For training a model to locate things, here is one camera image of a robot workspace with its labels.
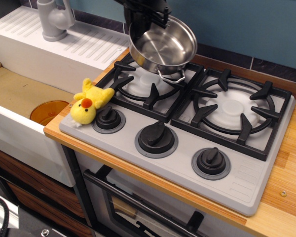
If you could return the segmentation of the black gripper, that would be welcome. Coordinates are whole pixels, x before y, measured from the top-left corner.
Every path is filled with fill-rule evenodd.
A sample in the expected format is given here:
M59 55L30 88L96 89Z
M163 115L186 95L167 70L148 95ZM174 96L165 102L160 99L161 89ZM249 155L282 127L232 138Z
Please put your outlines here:
M172 12L172 8L165 0L115 0L115 2L124 6L124 17L132 41L139 39L148 31L151 22L165 29L169 14ZM147 9L152 10L150 18Z

